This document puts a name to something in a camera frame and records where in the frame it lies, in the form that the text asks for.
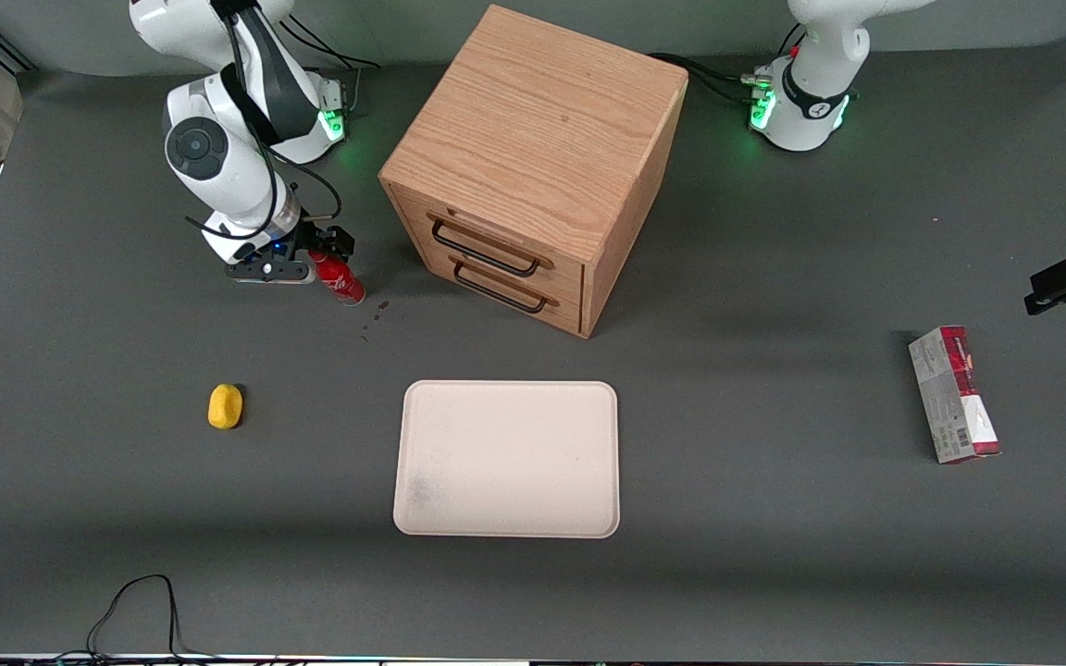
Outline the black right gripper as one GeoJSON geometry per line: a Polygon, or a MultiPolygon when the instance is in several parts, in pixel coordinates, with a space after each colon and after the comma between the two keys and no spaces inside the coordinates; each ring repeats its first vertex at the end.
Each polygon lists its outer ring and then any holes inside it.
{"type": "Polygon", "coordinates": [[[318,260],[323,253],[339,257],[340,260],[350,260],[354,245],[353,235],[339,225],[321,231],[320,228],[312,228],[312,224],[297,224],[291,232],[251,253],[251,265],[301,263],[307,256],[318,260]]]}

